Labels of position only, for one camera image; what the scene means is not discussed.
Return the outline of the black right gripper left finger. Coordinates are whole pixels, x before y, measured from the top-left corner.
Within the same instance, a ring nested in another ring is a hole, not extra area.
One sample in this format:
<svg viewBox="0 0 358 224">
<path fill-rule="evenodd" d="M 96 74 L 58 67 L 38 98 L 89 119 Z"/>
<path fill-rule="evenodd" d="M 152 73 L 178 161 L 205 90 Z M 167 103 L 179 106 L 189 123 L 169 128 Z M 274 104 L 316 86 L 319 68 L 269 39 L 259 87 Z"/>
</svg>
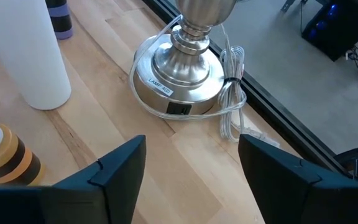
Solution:
<svg viewBox="0 0 358 224">
<path fill-rule="evenodd" d="M 130 223 L 145 170 L 146 137 L 138 135 L 61 180 L 55 223 Z"/>
</svg>

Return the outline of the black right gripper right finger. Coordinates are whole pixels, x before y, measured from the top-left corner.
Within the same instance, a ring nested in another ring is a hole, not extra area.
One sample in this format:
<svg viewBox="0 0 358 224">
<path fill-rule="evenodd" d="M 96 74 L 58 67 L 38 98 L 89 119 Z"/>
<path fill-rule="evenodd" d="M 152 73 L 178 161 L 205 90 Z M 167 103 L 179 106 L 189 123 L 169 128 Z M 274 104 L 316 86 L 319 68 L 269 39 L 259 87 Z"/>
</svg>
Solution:
<svg viewBox="0 0 358 224">
<path fill-rule="evenodd" d="M 238 153 L 265 223 L 324 223 L 323 210 L 307 204 L 311 190 L 350 181 L 248 134 L 240 136 Z"/>
</svg>

